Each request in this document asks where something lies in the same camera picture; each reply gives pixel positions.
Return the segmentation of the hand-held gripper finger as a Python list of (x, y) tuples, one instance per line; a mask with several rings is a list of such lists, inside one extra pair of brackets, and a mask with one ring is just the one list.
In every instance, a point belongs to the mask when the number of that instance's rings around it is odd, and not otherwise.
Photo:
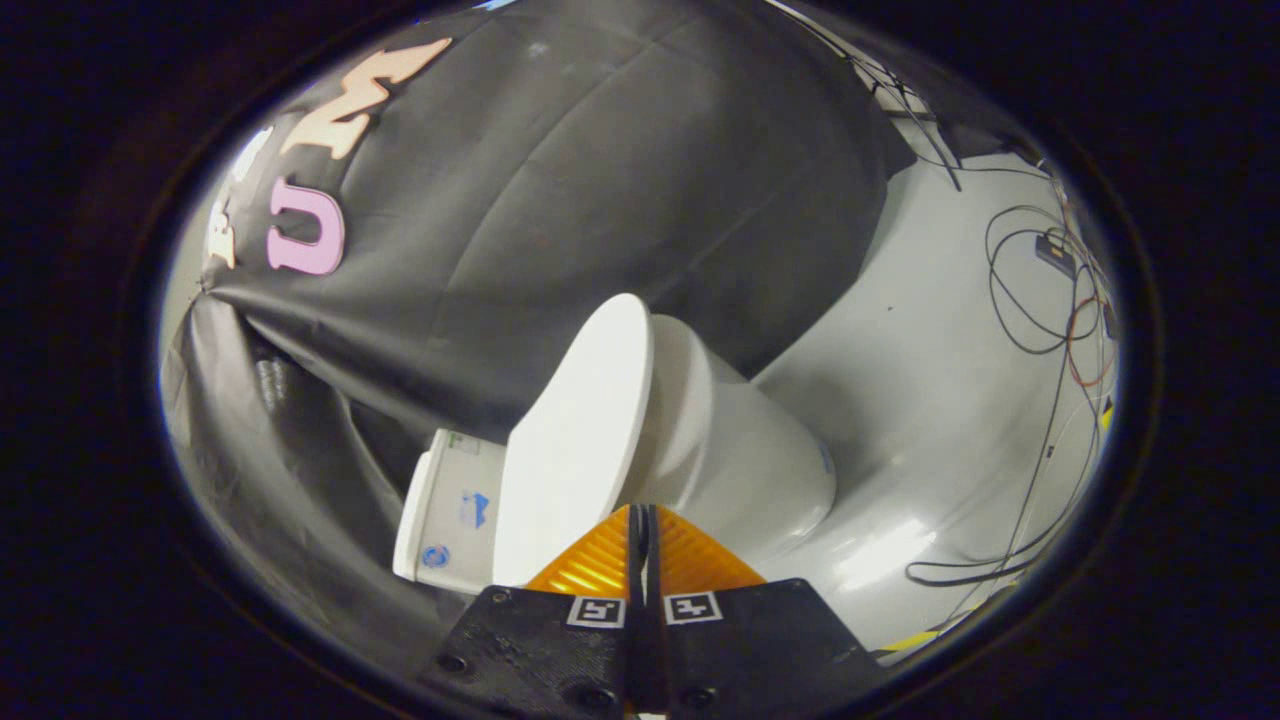
[(671, 719), (829, 719), (886, 670), (801, 578), (767, 580), (676, 511), (649, 505), (646, 589)]
[(425, 671), (457, 717), (630, 719), (645, 603), (637, 510), (595, 524), (522, 585), (484, 588)]

